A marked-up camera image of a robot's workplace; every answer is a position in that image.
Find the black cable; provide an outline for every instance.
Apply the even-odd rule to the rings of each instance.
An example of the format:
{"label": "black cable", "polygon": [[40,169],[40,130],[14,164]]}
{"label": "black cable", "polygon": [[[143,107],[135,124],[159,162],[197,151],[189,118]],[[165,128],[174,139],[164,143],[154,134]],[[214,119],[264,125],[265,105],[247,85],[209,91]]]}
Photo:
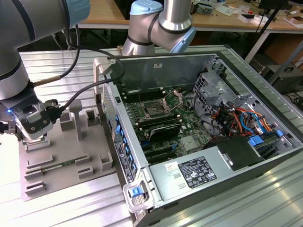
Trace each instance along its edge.
{"label": "black cable", "polygon": [[69,101],[67,101],[67,103],[61,107],[61,109],[66,109],[81,93],[83,93],[84,91],[92,88],[92,87],[96,87],[96,86],[99,86],[101,84],[106,84],[106,83],[110,83],[110,82],[115,82],[115,81],[118,81],[119,79],[121,79],[124,74],[125,74],[125,68],[122,64],[122,62],[120,61],[120,59],[118,59],[116,56],[106,52],[106,51],[103,51],[103,50],[99,50],[97,48],[91,48],[91,47],[84,47],[84,46],[75,46],[73,44],[70,43],[70,16],[69,16],[69,12],[68,12],[68,7],[67,7],[67,3],[66,3],[66,0],[60,0],[60,3],[61,3],[61,7],[62,7],[62,10],[64,12],[64,14],[66,15],[66,17],[64,17],[64,23],[65,23],[65,32],[66,32],[66,43],[68,46],[70,47],[74,47],[74,48],[78,48],[79,50],[89,50],[89,51],[95,51],[95,52],[99,52],[99,53],[102,53],[104,55],[107,55],[109,57],[111,57],[112,59],[115,59],[116,62],[120,65],[121,67],[121,70],[120,70],[120,73],[119,73],[119,76],[115,79],[105,79],[105,80],[102,80],[102,81],[98,81],[96,83],[92,83],[82,89],[80,89],[78,92],[76,92],[73,97],[70,98]]}
{"label": "black cable", "polygon": [[[78,25],[76,25],[76,37],[77,37],[77,46],[80,46],[81,40],[80,40],[80,30],[79,30]],[[70,68],[60,76],[60,78],[66,77],[75,68],[75,66],[78,62],[79,56],[80,56],[80,48],[77,48],[77,54],[76,54],[76,58],[75,58],[74,62],[72,63]]]}
{"label": "black cable", "polygon": [[295,104],[301,111],[303,111],[303,96],[298,95],[297,93],[295,93],[298,97],[293,96],[294,99],[292,99],[290,94],[284,94],[285,96],[287,96],[290,101]]}
{"label": "black cable", "polygon": [[256,33],[258,32],[258,30],[259,30],[259,28],[260,28],[260,26],[261,26],[261,24],[262,24],[262,20],[263,20],[264,16],[265,16],[265,11],[264,11],[264,13],[263,13],[263,15],[262,15],[262,18],[261,18],[261,21],[260,21],[260,23],[259,23],[259,26],[258,26],[258,28],[257,28],[257,30],[256,30]]}
{"label": "black cable", "polygon": [[215,128],[215,129],[221,131],[221,129],[220,129],[218,126],[215,126],[214,124],[212,124],[212,123],[210,123],[210,122],[206,122],[206,121],[202,120],[202,121],[201,121],[201,124],[203,124],[203,123],[209,124],[209,125],[212,126],[213,128]]}
{"label": "black cable", "polygon": [[[69,36],[66,37],[66,40],[67,39],[70,40],[70,33],[69,32],[68,32],[68,35]],[[79,31],[78,25],[76,25],[76,36],[77,36],[77,46],[79,46],[80,45],[80,31]],[[43,80],[34,82],[33,83],[33,87],[38,87],[38,86],[41,86],[41,85],[44,85],[44,84],[52,83],[52,82],[61,80],[62,78],[66,77],[75,68],[75,66],[76,66],[76,64],[77,64],[77,62],[79,60],[80,48],[76,48],[76,49],[77,49],[76,57],[74,59],[74,62],[72,63],[72,65],[69,67],[68,70],[66,70],[60,76],[55,76],[55,77],[51,77],[51,78],[48,78],[48,79],[43,79]]]}
{"label": "black cable", "polygon": [[283,4],[286,2],[287,0],[281,0],[280,4],[278,5],[278,7],[275,9],[275,11],[271,14],[271,16],[269,17],[268,21],[265,23],[265,25],[263,26],[263,28],[261,29],[261,31],[258,33],[255,41],[253,42],[253,44],[251,45],[251,48],[246,48],[246,50],[244,51],[244,54],[242,55],[242,58],[245,59],[247,57],[247,55],[250,53],[251,49],[255,46],[255,44],[257,43],[257,41],[259,40],[259,38],[263,35],[263,33],[265,32],[265,30],[267,29],[267,27],[269,26],[269,24],[271,23],[271,21],[275,18],[275,16],[277,15],[278,11],[281,9],[281,7],[283,6]]}
{"label": "black cable", "polygon": [[188,79],[186,79],[185,77],[182,77],[182,78],[178,79],[178,80],[175,82],[175,85],[177,85],[177,83],[180,82],[181,80],[185,80],[187,83],[190,84],[190,82],[188,81]]}
{"label": "black cable", "polygon": [[257,7],[257,8],[258,8],[258,6],[256,6],[255,4],[253,4],[253,1],[251,2],[251,4],[252,4],[253,6],[255,6],[255,7]]}

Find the black power cord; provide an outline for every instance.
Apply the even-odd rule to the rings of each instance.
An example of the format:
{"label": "black power cord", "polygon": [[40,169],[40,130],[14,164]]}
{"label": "black power cord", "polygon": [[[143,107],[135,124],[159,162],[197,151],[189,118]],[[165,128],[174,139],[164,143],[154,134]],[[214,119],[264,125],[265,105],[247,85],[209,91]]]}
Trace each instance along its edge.
{"label": "black power cord", "polygon": [[73,47],[73,48],[77,48],[79,50],[89,50],[89,51],[95,51],[95,52],[99,52],[99,53],[102,53],[102,54],[105,54],[109,57],[111,57],[112,59],[116,60],[116,62],[120,65],[120,72],[119,72],[119,76],[115,79],[105,79],[105,80],[102,80],[102,81],[98,81],[96,83],[92,83],[82,89],[80,89],[78,92],[76,92],[73,97],[71,97],[71,99],[69,101],[67,101],[67,103],[62,106],[60,109],[62,110],[65,110],[81,93],[83,93],[84,91],[92,88],[92,87],[96,87],[96,86],[99,86],[101,84],[106,84],[106,83],[110,83],[110,82],[116,82],[118,80],[120,80],[124,74],[125,74],[125,68],[121,62],[120,59],[118,59],[116,56],[106,52],[106,51],[103,51],[103,50],[99,50],[97,48],[91,48],[91,47],[84,47],[84,46],[81,46],[81,45],[73,45],[71,44],[70,42],[70,16],[69,16],[69,12],[68,12],[68,6],[67,6],[67,3],[66,3],[66,0],[60,0],[60,3],[61,3],[61,7],[62,7],[62,10],[63,10],[63,13],[66,15],[65,18],[64,18],[64,23],[65,23],[65,32],[66,32],[66,43],[68,46],[70,47]]}
{"label": "black power cord", "polygon": [[284,94],[284,95],[289,97],[290,101],[293,104],[295,104],[301,111],[303,111],[303,96],[298,95],[298,93],[296,92],[295,95],[290,95],[290,94]]}
{"label": "black power cord", "polygon": [[259,40],[259,38],[263,35],[263,33],[265,32],[265,30],[267,29],[267,27],[269,26],[269,24],[271,23],[271,21],[275,18],[275,16],[277,15],[278,11],[281,9],[281,7],[283,6],[283,4],[286,1],[287,0],[281,0],[280,1],[280,4],[278,5],[278,7],[275,9],[275,11],[269,17],[268,21],[265,23],[265,25],[261,29],[261,31],[258,33],[258,35],[257,35],[255,41],[253,42],[253,44],[250,46],[250,48],[246,48],[246,50],[244,51],[244,54],[242,55],[243,59],[245,59],[247,57],[247,55],[250,53],[251,49],[255,46],[255,44],[257,43],[257,41]]}
{"label": "black power cord", "polygon": [[[81,42],[81,40],[80,40],[80,31],[79,31],[79,28],[78,28],[77,25],[76,25],[76,36],[77,36],[77,46],[80,46],[80,44],[81,44],[80,43]],[[52,77],[52,78],[48,78],[48,79],[43,79],[43,80],[40,80],[38,82],[35,82],[35,83],[33,83],[33,87],[37,87],[37,86],[41,86],[41,85],[44,85],[44,84],[52,83],[52,82],[61,80],[62,78],[66,77],[75,68],[75,66],[76,66],[76,64],[79,60],[80,48],[76,48],[76,49],[77,49],[77,54],[76,54],[75,60],[72,63],[72,65],[69,67],[68,70],[66,70],[60,76],[56,76],[56,77]]]}

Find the blue cable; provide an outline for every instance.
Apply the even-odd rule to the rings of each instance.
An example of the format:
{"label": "blue cable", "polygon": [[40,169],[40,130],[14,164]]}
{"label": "blue cable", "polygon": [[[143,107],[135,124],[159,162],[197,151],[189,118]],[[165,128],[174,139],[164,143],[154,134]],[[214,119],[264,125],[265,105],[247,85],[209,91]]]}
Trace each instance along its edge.
{"label": "blue cable", "polygon": [[255,133],[253,132],[253,130],[251,130],[250,128],[247,128],[247,127],[245,126],[245,124],[244,124],[243,115],[244,115],[245,113],[248,113],[248,114],[250,113],[254,118],[256,118],[256,120],[257,120],[257,122],[258,122],[258,125],[259,125],[259,127],[262,129],[262,131],[263,131],[264,133],[267,132],[267,130],[262,126],[262,124],[261,124],[259,118],[258,118],[254,113],[247,111],[247,112],[242,113],[242,115],[241,115],[241,117],[240,117],[240,120],[241,120],[242,126],[243,126],[245,129],[247,129],[248,131],[250,131],[250,132],[252,133],[253,136],[255,135]]}

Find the metal chassis panel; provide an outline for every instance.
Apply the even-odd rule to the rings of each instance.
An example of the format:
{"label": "metal chassis panel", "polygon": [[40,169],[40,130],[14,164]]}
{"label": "metal chassis panel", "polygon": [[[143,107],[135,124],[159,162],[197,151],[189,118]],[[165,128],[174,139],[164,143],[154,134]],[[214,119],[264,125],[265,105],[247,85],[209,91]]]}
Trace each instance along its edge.
{"label": "metal chassis panel", "polygon": [[[219,56],[222,61],[236,74],[236,76],[257,96],[262,103],[264,103],[269,110],[276,116],[281,122],[283,122],[295,137],[297,137],[301,142],[303,142],[303,134],[298,130],[293,123],[290,122],[271,102],[268,100],[265,95],[260,93],[258,88],[254,86],[248,78],[246,78],[241,71],[233,65],[229,59],[227,59],[221,52],[195,52],[195,53],[184,53],[176,55],[189,55],[189,54],[216,54]],[[161,56],[169,56],[170,54],[161,54]],[[233,177],[230,177],[224,181],[218,182],[211,186],[208,186],[205,189],[197,189],[195,192],[191,192],[190,195],[181,198],[174,198],[166,202],[159,201],[154,204],[154,207],[159,208],[155,209],[146,216],[144,216],[140,221],[136,221],[135,225],[138,227],[143,227],[159,222],[161,219],[173,215],[176,212],[179,212],[185,208],[188,208],[192,205],[197,204],[198,202],[204,201],[211,198],[212,196],[218,195],[232,187],[235,187],[241,183],[244,183],[248,180],[251,180],[255,177],[263,175],[268,170],[274,168],[285,160],[293,157],[294,155],[301,152],[303,148],[296,149],[294,151],[287,152],[285,154],[279,155],[278,157],[271,158],[268,161],[264,161],[259,165],[254,167],[249,167],[248,169],[238,172]]]}

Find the wooden desk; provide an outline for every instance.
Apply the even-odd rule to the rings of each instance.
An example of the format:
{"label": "wooden desk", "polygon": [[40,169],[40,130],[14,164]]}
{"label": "wooden desk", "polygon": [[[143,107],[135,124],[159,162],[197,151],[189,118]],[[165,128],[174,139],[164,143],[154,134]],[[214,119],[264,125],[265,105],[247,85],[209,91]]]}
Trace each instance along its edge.
{"label": "wooden desk", "polygon": [[[80,28],[99,29],[128,29],[128,20],[122,16],[114,0],[90,0],[91,11],[88,19],[79,24]],[[258,14],[260,9],[250,3],[239,0],[235,5],[249,5],[254,14]],[[285,16],[277,16],[277,20],[272,22],[264,34],[260,37],[254,48],[246,58],[250,61],[258,49],[267,39],[270,33],[297,33],[303,34],[303,29],[298,29],[283,20]],[[193,26],[197,31],[224,31],[224,32],[256,32],[257,26],[252,23],[244,23],[238,19],[238,15],[227,16],[216,10],[212,15],[193,15]]]}

